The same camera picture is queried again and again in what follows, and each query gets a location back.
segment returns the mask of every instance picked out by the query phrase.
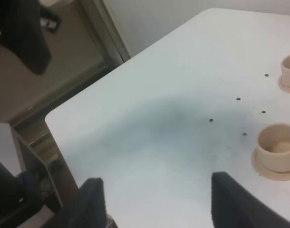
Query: table surface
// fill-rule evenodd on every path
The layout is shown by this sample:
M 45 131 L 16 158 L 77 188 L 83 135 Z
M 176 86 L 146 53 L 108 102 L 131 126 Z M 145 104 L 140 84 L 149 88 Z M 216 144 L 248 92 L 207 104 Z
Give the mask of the table surface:
M 46 122 L 78 186 L 103 178 L 119 227 L 213 227 L 214 171 L 290 221 L 290 181 L 251 165 L 259 130 L 290 123 L 290 94 L 277 84 L 288 54 L 290 16 L 209 9 Z

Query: cup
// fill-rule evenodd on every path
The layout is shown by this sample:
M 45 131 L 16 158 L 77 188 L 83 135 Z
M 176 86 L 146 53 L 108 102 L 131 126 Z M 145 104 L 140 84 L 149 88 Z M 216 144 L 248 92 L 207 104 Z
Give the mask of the cup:
M 281 62 L 281 83 L 283 87 L 290 89 L 290 56 L 285 57 Z
M 257 136 L 257 161 L 264 168 L 278 173 L 290 172 L 290 124 L 274 123 Z

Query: white wall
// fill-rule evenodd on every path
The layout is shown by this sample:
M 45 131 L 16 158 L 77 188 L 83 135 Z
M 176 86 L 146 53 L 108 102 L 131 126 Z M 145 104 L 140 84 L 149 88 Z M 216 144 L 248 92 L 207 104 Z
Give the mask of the white wall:
M 290 0 L 103 0 L 134 56 L 201 11 L 228 8 L 290 14 Z

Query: black fabric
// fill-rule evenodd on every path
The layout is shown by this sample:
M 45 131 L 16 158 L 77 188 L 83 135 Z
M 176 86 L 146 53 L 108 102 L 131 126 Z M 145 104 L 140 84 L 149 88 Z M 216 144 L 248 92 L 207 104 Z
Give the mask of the black fabric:
M 35 74 L 43 74 L 51 60 L 41 30 L 41 12 L 59 19 L 41 7 L 38 0 L 0 0 L 0 44 L 13 51 Z
M 215 228 L 290 228 L 225 172 L 212 176 L 212 218 Z
M 16 228 L 40 211 L 43 202 L 37 186 L 30 172 L 13 177 L 0 163 L 0 201 L 4 207 L 0 210 L 0 228 Z
M 68 207 L 58 212 L 42 228 L 106 228 L 103 181 L 88 179 Z

